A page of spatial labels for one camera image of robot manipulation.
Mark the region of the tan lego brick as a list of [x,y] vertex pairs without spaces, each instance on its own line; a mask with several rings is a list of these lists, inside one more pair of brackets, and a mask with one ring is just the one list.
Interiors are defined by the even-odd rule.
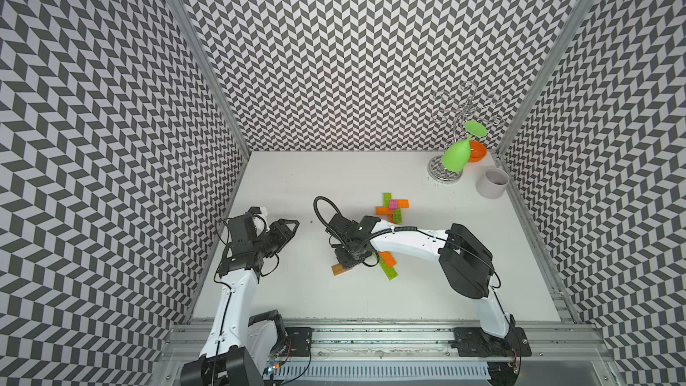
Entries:
[[341,264],[335,264],[332,266],[332,274],[334,276],[339,276],[342,275],[343,273],[346,273],[348,270],[344,268]]

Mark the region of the green lego brick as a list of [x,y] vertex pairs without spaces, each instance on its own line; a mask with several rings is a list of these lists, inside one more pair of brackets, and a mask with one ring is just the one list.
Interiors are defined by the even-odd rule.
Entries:
[[382,261],[380,262],[379,266],[380,266],[380,268],[382,268],[382,271],[384,272],[386,278],[389,281],[392,281],[398,277],[398,273],[394,267],[389,267],[386,264],[384,264],[384,262],[382,262]]
[[394,210],[392,214],[393,222],[400,224],[403,222],[402,211],[400,209]]
[[388,207],[389,202],[392,200],[392,195],[389,192],[385,192],[382,194],[382,200],[383,200],[383,206]]

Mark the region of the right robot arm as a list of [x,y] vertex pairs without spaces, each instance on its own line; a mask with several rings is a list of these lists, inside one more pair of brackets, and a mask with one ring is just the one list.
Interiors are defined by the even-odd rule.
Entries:
[[370,257],[379,261],[382,252],[398,253],[437,264],[450,288],[477,302],[480,327],[485,335],[503,340],[512,329],[512,316],[503,309],[491,280],[498,275],[493,255],[464,225],[428,231],[397,225],[375,216],[351,221],[337,213],[323,222],[335,243],[340,266],[350,270]]

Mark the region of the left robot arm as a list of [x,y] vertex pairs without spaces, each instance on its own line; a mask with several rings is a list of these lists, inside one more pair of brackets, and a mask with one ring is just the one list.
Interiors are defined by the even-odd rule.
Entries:
[[258,315],[251,307],[264,261],[277,258],[295,237],[299,221],[267,223],[266,212],[252,207],[224,222],[227,239],[214,282],[222,286],[213,326],[197,360],[185,364],[182,385],[262,385],[269,357],[282,350],[287,331],[276,310]]

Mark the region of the green plastic wine glass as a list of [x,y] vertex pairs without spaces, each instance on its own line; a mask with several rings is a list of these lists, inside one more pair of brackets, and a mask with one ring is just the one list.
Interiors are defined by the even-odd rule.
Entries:
[[471,155],[470,141],[485,138],[488,135],[486,127],[474,120],[464,124],[467,137],[453,143],[441,157],[441,165],[449,172],[461,173]]

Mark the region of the grey cup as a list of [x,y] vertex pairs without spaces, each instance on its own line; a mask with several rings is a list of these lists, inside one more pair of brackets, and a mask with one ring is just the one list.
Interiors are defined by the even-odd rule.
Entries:
[[506,192],[509,182],[510,176],[507,172],[491,167],[477,180],[475,188],[484,198],[498,199]]

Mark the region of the orange plastic bowl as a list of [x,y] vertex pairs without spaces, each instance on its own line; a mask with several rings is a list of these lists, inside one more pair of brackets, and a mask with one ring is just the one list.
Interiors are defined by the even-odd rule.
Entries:
[[471,155],[468,160],[469,163],[478,163],[482,161],[488,155],[488,150],[486,146],[482,145],[477,140],[470,141]]

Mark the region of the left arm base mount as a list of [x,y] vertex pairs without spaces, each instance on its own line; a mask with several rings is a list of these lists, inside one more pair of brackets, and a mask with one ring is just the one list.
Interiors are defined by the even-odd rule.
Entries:
[[272,350],[280,359],[288,357],[309,357],[313,344],[314,329],[310,327],[287,327],[286,336]]

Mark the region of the aluminium front rail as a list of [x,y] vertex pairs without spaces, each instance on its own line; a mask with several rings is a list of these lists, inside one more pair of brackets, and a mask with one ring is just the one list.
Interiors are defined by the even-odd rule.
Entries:
[[531,357],[461,357],[452,329],[470,321],[289,321],[314,329],[309,357],[277,358],[267,385],[622,385],[600,332],[585,323],[517,322]]

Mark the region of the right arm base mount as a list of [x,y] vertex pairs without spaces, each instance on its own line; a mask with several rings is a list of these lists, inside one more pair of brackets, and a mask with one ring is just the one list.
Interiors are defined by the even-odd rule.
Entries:
[[503,339],[485,333],[479,327],[452,329],[455,348],[461,357],[531,357],[530,341],[523,328],[511,328]]

